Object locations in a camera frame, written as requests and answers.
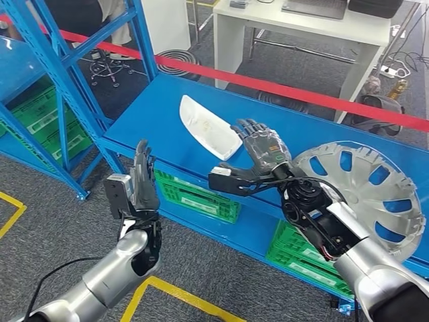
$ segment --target red barrier rope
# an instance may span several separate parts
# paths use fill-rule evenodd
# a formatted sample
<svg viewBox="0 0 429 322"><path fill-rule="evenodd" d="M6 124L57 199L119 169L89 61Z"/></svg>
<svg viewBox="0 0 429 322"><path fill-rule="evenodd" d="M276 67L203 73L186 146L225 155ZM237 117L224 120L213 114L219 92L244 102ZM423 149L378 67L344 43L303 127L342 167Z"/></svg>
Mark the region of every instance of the red barrier rope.
<svg viewBox="0 0 429 322"><path fill-rule="evenodd" d="M10 22L10 20L5 15L0 15L0 20ZM72 32L66 32L64 30L61 30L60 33L64 39L72 42L84 42L86 39L87 39L87 37L85 36L74 34ZM141 59L140 53L137 50L117 46L108 42L101 42L98 44L97 47L103 50L107 50L109 52L115 52L124 56ZM370 107L368 105L350 102L343 99L337 99L335 97L305 91L303 89L296 89L285 85L268 82L267 80L261 80L261 79L252 78L248 76L243 76L240 74L234 74L231 72L224 72L222 70L216 70L207 66L195 65L188 62L181 62L173 58L167 58L167 57L155 55L155 59L157 64L165 65L170 68L177 68L180 70L185 70L187 72L192 72L194 74L206 76L208 78L216 78L221 81L227 81L229 83L250 87L251 89L257 89L268 93L281 95L284 97L290 97L292 99L297 99L300 101L305 101L323 107L328 107L330 109L346 111L348 113L353 113L357 115L369 117L372 119L378 119L379 121L402 125L404 127L409 127L419 131L429 132L429 121L427 119L421 119L419 117L415 117L412 115L404 115L392 111L387 111L384 109L378 109L377 107Z"/></svg>

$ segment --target yellow floor tape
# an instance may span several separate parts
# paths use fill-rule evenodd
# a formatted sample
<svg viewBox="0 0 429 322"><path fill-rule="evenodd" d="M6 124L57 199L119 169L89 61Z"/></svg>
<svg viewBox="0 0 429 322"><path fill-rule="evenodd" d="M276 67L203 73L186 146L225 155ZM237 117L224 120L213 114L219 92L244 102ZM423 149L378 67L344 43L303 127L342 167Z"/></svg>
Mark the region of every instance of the yellow floor tape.
<svg viewBox="0 0 429 322"><path fill-rule="evenodd" d="M8 221L7 221L3 227L0 229L0 239L2 239L5 234L6 234L11 227L12 227L17 220L18 220L26 209L27 206L24 206L23 203L16 200L15 198L6 195L5 193L2 193L0 191L0 199L3 199L8 203L11 203L12 205L17 208L15 213L14 213Z"/></svg>
<svg viewBox="0 0 429 322"><path fill-rule="evenodd" d="M235 315L232 315L229 312L226 312L225 310L221 309L220 307L217 307L216 305L213 305L207 301L201 299L199 297L196 297L193 294L186 292L185 290L182 290L181 288L178 288L176 286L167 283L164 280L161 280L160 278L155 276L151 276L143 283L142 283L139 288L134 292L133 298L130 300L130 304L127 307L121 322L130 322L133 315L149 286L153 286L155 288L158 288L158 290L162 290L166 292L167 294L170 294L173 297L176 297L177 299L184 301L185 303L188 303L189 305L192 305L201 311L208 313L210 315L214 315L216 317L220 317L221 319L224 320L225 322L246 322L246 320L241 319Z"/></svg>

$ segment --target desk leg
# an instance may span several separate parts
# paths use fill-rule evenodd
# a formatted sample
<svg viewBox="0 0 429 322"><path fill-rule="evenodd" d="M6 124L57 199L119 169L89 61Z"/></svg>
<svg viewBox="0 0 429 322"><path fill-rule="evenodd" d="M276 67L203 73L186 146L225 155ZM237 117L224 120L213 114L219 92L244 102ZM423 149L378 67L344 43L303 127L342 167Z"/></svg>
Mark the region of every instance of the desk leg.
<svg viewBox="0 0 429 322"><path fill-rule="evenodd" d="M236 72L243 60L244 21L214 13L214 67L226 72ZM216 80L219 89L225 89L228 82Z"/></svg>
<svg viewBox="0 0 429 322"><path fill-rule="evenodd" d="M360 44L360 52L341 87L339 98L354 101L384 49L380 46ZM334 121L341 123L346 114L347 112L336 111Z"/></svg>

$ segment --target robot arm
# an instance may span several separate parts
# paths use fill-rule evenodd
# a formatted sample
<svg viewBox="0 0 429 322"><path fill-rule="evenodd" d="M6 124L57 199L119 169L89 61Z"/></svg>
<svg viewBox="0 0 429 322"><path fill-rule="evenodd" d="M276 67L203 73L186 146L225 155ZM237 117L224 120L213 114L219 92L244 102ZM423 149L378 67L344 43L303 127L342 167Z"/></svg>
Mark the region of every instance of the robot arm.
<svg viewBox="0 0 429 322"><path fill-rule="evenodd" d="M132 222L121 229L116 247L77 285L29 316L11 322L93 322L151 276L160 265L159 200L150 149L140 141L131 175L112 174L104 182L114 217Z"/></svg>
<svg viewBox="0 0 429 322"><path fill-rule="evenodd" d="M31 322L93 322L140 285L159 266L142 269L148 234L134 229L69 291L32 313ZM25 321L24 318L12 321Z"/></svg>
<svg viewBox="0 0 429 322"><path fill-rule="evenodd" d="M370 238L336 187L291 166L289 151L275 131L252 119L239 123L243 131L231 128L255 165L244 170L221 163L208 175L211 189L247 196L277 188L284 217L333 262L370 321L429 319L429 283Z"/></svg>

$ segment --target white desk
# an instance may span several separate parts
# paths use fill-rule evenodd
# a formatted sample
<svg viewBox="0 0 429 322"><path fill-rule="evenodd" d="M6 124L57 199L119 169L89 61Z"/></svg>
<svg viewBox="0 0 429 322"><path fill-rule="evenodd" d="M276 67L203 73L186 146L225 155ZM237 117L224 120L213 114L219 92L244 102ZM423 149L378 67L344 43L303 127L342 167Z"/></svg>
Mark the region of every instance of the white desk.
<svg viewBox="0 0 429 322"><path fill-rule="evenodd" d="M230 7L229 0L220 0L213 10L214 67L236 72L243 60L245 26L351 48L357 46L359 55L344 81L339 95L342 99L354 101L389 42L390 19L348 10L343 20L312 17L283 12L283 3L283 0L272 3L253 0L246 9L238 9ZM227 85L222 80L216 81L218 88L225 89ZM345 114L336 113L336 120L341 122L344 116Z"/></svg>

